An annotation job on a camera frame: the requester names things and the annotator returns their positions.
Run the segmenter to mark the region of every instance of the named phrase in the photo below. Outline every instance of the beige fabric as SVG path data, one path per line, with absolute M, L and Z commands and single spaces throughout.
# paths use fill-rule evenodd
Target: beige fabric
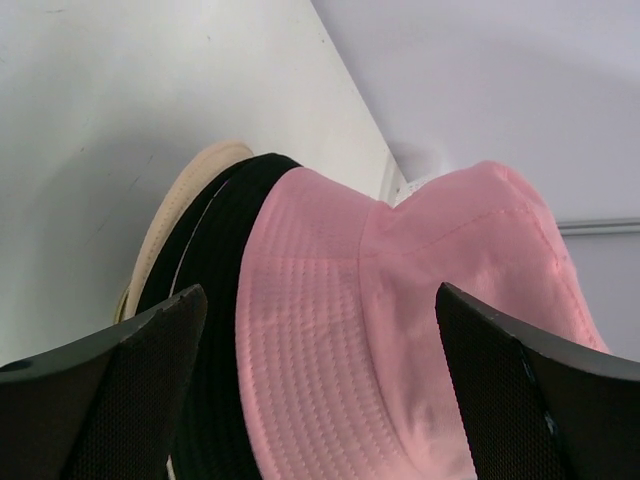
M 133 268 L 123 318 L 131 318 L 135 315 L 151 268 L 169 234 L 189 205 L 221 172 L 251 157 L 253 153 L 242 142 L 216 143 L 200 152 L 180 173 L 162 201 L 142 242 Z

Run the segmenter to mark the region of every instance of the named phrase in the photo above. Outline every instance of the pink fabric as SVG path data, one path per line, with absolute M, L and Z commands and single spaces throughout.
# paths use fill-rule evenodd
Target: pink fabric
M 435 318 L 451 282 L 606 350 L 539 195 L 492 162 L 396 209 L 306 169 L 275 186 L 237 304 L 243 409 L 265 480 L 468 479 Z

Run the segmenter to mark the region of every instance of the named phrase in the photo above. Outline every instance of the white table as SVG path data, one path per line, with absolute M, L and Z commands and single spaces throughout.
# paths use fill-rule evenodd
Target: white table
M 0 3 L 0 364 L 109 325 L 169 185 L 228 138 L 402 182 L 309 0 Z

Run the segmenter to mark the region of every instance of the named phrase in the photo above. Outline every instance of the metal bar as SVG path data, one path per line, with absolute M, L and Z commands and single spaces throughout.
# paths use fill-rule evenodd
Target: metal bar
M 558 229 L 563 237 L 640 233 L 640 218 L 560 222 Z

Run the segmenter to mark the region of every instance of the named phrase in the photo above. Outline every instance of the pink garment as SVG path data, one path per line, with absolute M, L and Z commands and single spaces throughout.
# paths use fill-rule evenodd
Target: pink garment
M 507 167 L 445 175 L 395 209 L 303 168 L 278 182 L 236 314 L 265 480 L 474 476 L 435 317 L 445 281 L 606 351 L 551 212 Z

